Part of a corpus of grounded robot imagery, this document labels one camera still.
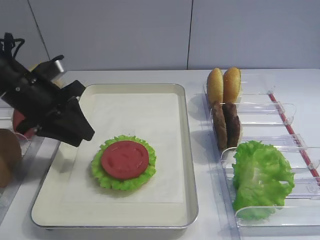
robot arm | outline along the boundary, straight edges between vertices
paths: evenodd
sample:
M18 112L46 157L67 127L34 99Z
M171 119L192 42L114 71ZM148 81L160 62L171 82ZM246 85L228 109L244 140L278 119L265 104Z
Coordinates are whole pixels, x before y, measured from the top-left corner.
M14 39L10 33L0 39L0 97L25 116L17 126L17 132L24 134L34 128L38 136L75 147L82 140L90 141L95 131L77 99L86 88L77 80L63 88L52 83L61 73L59 62L63 55L28 71L15 59L24 42L21 38Z

patty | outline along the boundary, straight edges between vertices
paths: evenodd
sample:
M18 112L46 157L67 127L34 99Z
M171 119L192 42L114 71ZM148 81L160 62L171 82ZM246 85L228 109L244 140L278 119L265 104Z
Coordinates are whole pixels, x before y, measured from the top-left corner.
M237 114L237 108L234 103L227 102L222 106L226 134L227 134L227 148L237 147L240 137L240 121Z
M223 151L227 148L227 129L224 112L219 101L214 101L212 106L213 125L218 141L218 149Z

metal tray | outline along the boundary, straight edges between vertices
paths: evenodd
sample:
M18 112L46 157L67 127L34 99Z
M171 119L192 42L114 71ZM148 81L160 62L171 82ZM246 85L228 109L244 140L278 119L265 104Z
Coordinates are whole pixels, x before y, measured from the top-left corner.
M185 229L198 216L184 88L177 84L94 84L79 100L95 130L79 147L61 143L31 210L50 228ZM114 136L146 140L156 174L128 194L102 189L90 175L99 146Z

tomato slice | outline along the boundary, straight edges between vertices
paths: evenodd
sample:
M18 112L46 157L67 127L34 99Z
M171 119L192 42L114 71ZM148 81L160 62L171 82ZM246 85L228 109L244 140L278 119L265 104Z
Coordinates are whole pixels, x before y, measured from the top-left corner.
M19 112L18 110L14 110L13 111L13 117L12 117L12 127L13 127L13 131L15 133L19 133L17 132L17 126L19 125L19 123L21 123L26 117ZM29 129L24 136L27 139L31 139L33 136L35 135L35 130L33 128Z
M117 141L103 152L101 165L116 179L126 180L140 176L148 167L148 150L140 143Z

brown object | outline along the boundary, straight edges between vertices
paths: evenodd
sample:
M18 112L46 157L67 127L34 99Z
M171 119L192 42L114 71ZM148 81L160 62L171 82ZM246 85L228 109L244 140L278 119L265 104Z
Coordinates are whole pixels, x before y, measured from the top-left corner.
M229 68L223 75L223 102L235 103L241 85L241 71L236 67Z
M12 131L4 128L0 128L0 158L11 171L22 158L18 138Z
M206 87L210 105L213 105L215 101L223 103L224 78L219 68L215 68L210 72L207 78Z
M11 180L12 174L6 162L0 157L0 188L5 188Z
M213 125L218 141L218 149L223 151L227 148L227 129L224 112L219 101L215 101L211 106Z
M227 148L237 147L240 137L240 121L236 105L227 102L223 104L222 109L226 125Z

